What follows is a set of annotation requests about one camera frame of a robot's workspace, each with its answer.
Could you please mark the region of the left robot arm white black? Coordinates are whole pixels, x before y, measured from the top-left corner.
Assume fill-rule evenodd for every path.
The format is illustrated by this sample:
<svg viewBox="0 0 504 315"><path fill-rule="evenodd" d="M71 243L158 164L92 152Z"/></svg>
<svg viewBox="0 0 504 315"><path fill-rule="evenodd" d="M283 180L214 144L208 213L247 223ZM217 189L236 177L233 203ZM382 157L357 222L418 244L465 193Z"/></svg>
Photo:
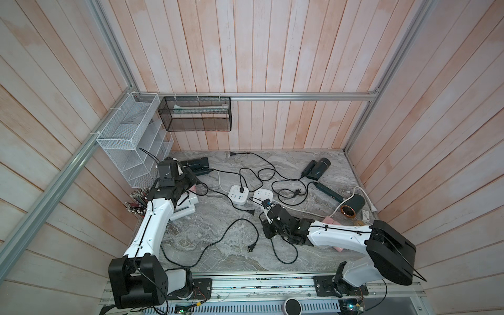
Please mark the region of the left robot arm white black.
<svg viewBox="0 0 504 315"><path fill-rule="evenodd" d="M158 178L148 194L147 210L123 257L111 260L108 275L119 309L160 306L170 294L179 299L193 292L188 267L164 270L158 260L169 221L193 214L198 197L191 191L197 178L191 169L168 157L157 165Z"/></svg>

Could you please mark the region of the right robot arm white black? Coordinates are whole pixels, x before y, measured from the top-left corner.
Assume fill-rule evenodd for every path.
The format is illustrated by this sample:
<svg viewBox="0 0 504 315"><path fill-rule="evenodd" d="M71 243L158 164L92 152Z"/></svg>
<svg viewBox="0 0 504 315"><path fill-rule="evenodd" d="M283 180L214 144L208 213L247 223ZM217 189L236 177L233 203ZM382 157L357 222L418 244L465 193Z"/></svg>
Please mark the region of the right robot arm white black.
<svg viewBox="0 0 504 315"><path fill-rule="evenodd" d="M329 246L363 254L357 261L338 266L333 283L343 294L378 280L410 286L416 276L416 246L384 221L350 227L299 219L269 200L262 207L266 219L261 223L268 239L278 235L291 245Z"/></svg>

